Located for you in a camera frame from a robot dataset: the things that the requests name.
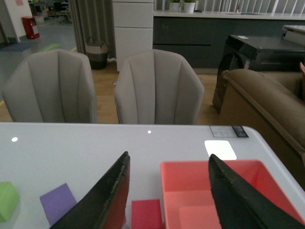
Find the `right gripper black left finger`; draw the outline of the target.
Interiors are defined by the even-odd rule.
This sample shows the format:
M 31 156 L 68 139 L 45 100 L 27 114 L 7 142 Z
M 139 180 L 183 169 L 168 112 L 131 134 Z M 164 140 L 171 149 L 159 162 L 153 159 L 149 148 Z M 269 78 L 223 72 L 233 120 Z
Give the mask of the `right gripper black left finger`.
M 121 229 L 130 182 L 130 156 L 125 151 L 92 189 L 52 229 Z

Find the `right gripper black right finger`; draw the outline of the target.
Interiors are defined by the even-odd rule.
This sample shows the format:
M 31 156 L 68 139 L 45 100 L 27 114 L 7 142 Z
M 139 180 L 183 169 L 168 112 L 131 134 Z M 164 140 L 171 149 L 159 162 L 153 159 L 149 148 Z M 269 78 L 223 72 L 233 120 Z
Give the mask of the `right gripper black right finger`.
M 209 158 L 208 170 L 211 193 L 223 229 L 303 229 L 305 227 L 214 154 Z

